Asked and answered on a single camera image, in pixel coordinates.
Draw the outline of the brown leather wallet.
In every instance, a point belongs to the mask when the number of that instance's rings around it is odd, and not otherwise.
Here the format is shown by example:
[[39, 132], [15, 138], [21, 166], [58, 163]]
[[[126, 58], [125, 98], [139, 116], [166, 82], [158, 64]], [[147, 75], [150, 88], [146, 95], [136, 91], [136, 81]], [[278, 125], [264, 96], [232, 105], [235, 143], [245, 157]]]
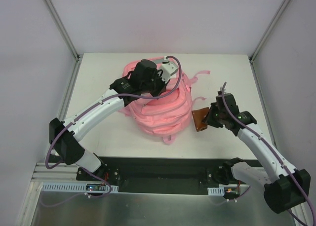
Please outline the brown leather wallet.
[[192, 117], [197, 132], [207, 129], [208, 125], [204, 122], [204, 119], [209, 113], [209, 108], [202, 108], [199, 110], [192, 111]]

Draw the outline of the pink student backpack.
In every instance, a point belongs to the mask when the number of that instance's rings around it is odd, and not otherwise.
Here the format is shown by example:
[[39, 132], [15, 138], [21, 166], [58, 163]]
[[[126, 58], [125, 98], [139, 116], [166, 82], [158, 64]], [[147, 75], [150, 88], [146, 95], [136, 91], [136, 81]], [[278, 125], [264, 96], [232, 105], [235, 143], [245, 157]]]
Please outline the pink student backpack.
[[170, 145], [176, 134], [189, 126], [194, 103], [205, 100], [202, 96], [192, 98], [192, 85], [198, 81], [199, 75], [209, 74], [210, 70], [201, 70], [188, 78], [182, 72], [179, 85], [170, 95], [154, 100], [138, 99], [119, 112], [133, 118], [143, 132], [160, 137]]

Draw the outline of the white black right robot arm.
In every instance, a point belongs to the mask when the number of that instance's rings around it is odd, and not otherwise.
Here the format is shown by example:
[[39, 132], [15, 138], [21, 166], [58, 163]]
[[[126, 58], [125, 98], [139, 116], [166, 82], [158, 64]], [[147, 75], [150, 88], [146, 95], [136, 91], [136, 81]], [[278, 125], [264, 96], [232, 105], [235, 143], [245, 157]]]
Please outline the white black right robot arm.
[[287, 161], [265, 139], [253, 115], [239, 111], [233, 94], [219, 91], [202, 122], [231, 131], [246, 144], [265, 170], [259, 172], [236, 157], [215, 170], [212, 174], [215, 182], [228, 185], [239, 180], [248, 184], [263, 194], [266, 204], [277, 214], [308, 200], [310, 174]]

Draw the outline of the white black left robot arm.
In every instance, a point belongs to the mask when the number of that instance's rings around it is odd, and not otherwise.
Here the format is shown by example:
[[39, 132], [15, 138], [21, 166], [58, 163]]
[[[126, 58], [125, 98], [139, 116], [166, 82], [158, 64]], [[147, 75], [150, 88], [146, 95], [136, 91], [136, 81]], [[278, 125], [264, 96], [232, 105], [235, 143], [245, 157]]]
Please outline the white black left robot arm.
[[103, 180], [107, 166], [94, 153], [80, 145], [83, 137], [112, 113], [149, 94], [150, 99], [162, 96], [178, 68], [164, 58], [161, 65], [143, 59], [134, 70], [116, 79], [100, 98], [85, 110], [65, 120], [49, 123], [50, 149], [60, 156], [60, 162], [75, 164], [87, 171], [93, 181]]

